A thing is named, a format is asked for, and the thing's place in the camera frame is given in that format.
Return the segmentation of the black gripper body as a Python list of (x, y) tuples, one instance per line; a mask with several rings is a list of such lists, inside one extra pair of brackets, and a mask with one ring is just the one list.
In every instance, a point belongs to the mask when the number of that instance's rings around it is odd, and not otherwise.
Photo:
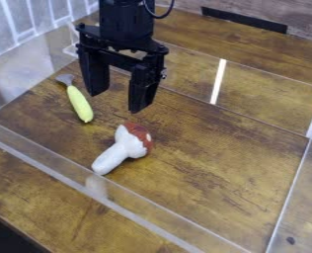
[(84, 71), (110, 65), (132, 71), (142, 65), (164, 71), (168, 48), (153, 39), (157, 14), (156, 0), (100, 0), (100, 25), (80, 23), (77, 53)]

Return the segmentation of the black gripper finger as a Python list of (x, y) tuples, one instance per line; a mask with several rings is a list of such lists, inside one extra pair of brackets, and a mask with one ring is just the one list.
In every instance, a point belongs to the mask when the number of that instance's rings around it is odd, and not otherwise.
[(160, 80), (160, 71), (142, 64), (136, 65), (129, 87), (129, 110), (133, 114), (154, 102)]
[(97, 51), (78, 50), (80, 67), (86, 90), (92, 96), (104, 93), (110, 87), (110, 68)]

